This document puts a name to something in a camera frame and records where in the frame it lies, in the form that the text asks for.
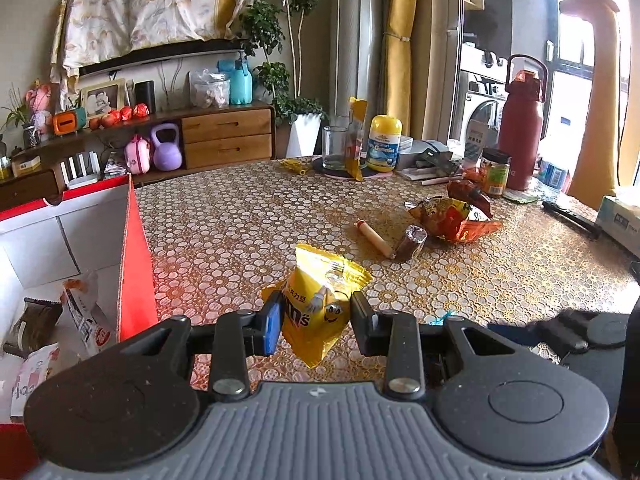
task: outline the patterned tablecloth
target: patterned tablecloth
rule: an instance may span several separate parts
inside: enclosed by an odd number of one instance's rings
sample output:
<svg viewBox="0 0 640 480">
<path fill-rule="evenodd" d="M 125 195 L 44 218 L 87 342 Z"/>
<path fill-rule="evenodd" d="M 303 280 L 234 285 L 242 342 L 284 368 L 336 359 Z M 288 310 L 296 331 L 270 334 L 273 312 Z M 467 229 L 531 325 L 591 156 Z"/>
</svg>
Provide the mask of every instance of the patterned tablecloth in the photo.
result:
<svg viewBox="0 0 640 480">
<path fill-rule="evenodd" d="M 353 223 L 363 218 L 395 243 L 413 223 L 405 201 L 446 196 L 443 186 L 423 187 L 395 175 L 357 183 L 298 176 L 262 162 L 169 180 L 136 194 L 161 319 L 186 314 L 199 324 L 234 309 L 258 309 L 261 288 L 295 265 L 297 242 L 356 260 L 374 277 L 366 288 L 374 308 L 404 310 L 419 320 L 454 310 L 481 324 L 523 324 L 569 306 L 629 312 L 638 298 L 629 255 L 607 237 L 589 240 L 539 206 L 505 200 L 493 200 L 495 218 L 504 222 L 493 235 L 467 245 L 435 242 L 409 263 L 384 260 Z M 254 384 L 378 380 L 385 366 L 384 358 L 358 352 L 349 327 L 316 368 L 307 368 L 282 338 L 276 355 L 247 361 Z M 208 358 L 199 356 L 196 386 L 206 386 L 208 369 Z"/>
</svg>

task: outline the snack box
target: snack box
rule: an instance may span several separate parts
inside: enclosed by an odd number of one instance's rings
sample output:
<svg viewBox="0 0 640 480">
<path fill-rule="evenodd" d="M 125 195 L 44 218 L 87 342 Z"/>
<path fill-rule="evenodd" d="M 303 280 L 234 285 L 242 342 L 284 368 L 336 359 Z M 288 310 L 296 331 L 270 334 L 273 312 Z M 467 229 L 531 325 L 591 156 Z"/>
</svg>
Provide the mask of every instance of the snack box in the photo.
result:
<svg viewBox="0 0 640 480">
<path fill-rule="evenodd" d="M 612 196 L 604 196 L 596 224 L 640 258 L 640 207 L 626 204 Z"/>
<path fill-rule="evenodd" d="M 151 255 L 128 175 L 65 191 L 58 205 L 37 200 L 0 212 L 0 349 L 25 296 L 57 301 L 65 278 L 92 270 L 98 304 L 118 341 L 158 322 Z M 86 357 L 68 312 L 58 320 L 55 341 L 74 362 Z M 0 354 L 0 478 L 7 480 L 37 462 L 24 426 L 8 416 L 20 362 Z"/>
</svg>

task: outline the cabinet drawer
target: cabinet drawer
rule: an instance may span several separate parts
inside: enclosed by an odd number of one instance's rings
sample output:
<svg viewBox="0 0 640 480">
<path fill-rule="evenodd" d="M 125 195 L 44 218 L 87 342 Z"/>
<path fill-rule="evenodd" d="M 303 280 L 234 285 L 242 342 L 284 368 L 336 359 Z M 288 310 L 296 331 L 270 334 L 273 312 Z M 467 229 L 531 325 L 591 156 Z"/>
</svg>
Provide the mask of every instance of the cabinet drawer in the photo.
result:
<svg viewBox="0 0 640 480">
<path fill-rule="evenodd" d="M 271 158 L 271 136 L 254 135 L 184 145 L 187 169 Z"/>
<path fill-rule="evenodd" d="M 0 210 L 11 209 L 60 192 L 53 171 L 43 171 L 0 184 Z"/>
<path fill-rule="evenodd" d="M 186 117 L 182 120 L 182 135 L 185 144 L 270 133 L 270 110 L 240 110 L 223 114 Z"/>
</svg>

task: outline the yellow clip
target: yellow clip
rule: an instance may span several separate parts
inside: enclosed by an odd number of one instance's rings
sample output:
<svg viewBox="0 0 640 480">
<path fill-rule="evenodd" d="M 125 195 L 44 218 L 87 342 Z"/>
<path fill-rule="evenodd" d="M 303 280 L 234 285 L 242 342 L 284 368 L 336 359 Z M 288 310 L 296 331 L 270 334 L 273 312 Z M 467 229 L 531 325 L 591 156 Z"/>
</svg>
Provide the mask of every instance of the yellow clip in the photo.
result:
<svg viewBox="0 0 640 480">
<path fill-rule="evenodd" d="M 280 164 L 283 167 L 287 168 L 289 171 L 293 171 L 294 173 L 297 173 L 301 176 L 306 174 L 306 172 L 308 171 L 308 165 L 303 164 L 295 158 L 285 158 L 284 160 L 280 161 Z"/>
</svg>

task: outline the cardboard box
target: cardboard box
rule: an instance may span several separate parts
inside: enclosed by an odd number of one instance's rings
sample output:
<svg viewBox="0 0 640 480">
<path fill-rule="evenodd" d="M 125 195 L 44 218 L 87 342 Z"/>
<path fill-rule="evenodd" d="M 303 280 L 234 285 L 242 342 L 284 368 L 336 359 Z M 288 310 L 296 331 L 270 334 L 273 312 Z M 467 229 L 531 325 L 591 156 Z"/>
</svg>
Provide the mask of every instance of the cardboard box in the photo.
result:
<svg viewBox="0 0 640 480">
<path fill-rule="evenodd" d="M 605 196 L 598 210 L 596 224 L 640 258 L 640 207 Z"/>
<path fill-rule="evenodd" d="M 151 256 L 128 176 L 63 193 L 62 202 L 38 200 L 0 212 L 0 342 L 21 316 L 25 296 L 58 300 L 62 280 L 98 275 L 98 304 L 118 340 L 158 322 Z M 86 355 L 73 320 L 63 312 L 52 341 Z M 4 418 L 15 358 L 0 356 L 0 478 L 20 478 L 37 460 L 24 427 Z"/>
</svg>

